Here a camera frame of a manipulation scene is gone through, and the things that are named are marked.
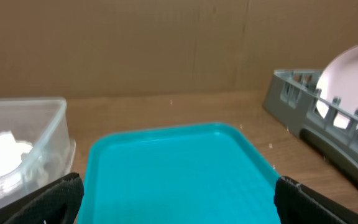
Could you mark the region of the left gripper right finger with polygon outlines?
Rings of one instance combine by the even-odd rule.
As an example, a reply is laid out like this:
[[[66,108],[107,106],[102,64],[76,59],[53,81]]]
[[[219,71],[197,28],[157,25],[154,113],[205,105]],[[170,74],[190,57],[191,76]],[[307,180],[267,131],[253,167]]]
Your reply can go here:
[[[276,181],[274,205],[281,224],[358,224],[358,213],[287,176]]]

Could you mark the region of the white napkin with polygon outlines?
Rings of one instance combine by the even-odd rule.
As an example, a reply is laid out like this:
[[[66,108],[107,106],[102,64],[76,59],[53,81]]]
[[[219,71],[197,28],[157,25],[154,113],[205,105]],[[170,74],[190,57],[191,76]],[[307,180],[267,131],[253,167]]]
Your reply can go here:
[[[17,140],[11,131],[0,132],[0,177],[18,168],[22,155],[28,154],[32,148],[32,143]]]

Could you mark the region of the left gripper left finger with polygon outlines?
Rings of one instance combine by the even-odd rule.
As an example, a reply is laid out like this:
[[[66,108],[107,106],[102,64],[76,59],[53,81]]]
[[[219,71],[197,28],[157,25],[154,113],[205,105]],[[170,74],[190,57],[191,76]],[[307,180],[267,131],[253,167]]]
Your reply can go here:
[[[84,196],[80,175],[69,173],[0,209],[0,224],[71,224]]]

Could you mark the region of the teal plastic tray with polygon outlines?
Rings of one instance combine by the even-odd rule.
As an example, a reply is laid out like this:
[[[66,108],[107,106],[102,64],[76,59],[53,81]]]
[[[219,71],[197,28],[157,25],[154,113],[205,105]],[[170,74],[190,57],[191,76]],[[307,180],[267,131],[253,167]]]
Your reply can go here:
[[[278,174],[235,128],[196,124],[93,144],[79,223],[278,223]]]

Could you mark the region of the clear plastic bin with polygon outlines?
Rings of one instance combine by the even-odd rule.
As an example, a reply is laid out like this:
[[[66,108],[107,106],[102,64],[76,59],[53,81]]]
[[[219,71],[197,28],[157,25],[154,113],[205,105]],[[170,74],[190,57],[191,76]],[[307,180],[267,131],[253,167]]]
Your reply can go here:
[[[0,99],[0,209],[70,172],[66,110],[64,98]]]

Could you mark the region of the grey dishwasher rack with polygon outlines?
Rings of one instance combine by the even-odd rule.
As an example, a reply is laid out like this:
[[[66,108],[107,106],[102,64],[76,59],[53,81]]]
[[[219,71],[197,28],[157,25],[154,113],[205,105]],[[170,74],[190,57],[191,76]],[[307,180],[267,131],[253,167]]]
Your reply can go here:
[[[322,99],[316,87],[321,74],[275,70],[263,107],[358,183],[358,108],[348,113],[340,108],[340,97]]]

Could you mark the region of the pink plate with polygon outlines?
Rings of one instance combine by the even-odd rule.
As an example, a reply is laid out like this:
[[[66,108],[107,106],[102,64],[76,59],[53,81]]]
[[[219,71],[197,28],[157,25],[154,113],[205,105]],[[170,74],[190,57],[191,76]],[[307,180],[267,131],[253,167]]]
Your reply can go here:
[[[338,55],[323,70],[316,84],[320,97],[332,101],[338,96],[339,107],[348,113],[358,109],[358,45]]]

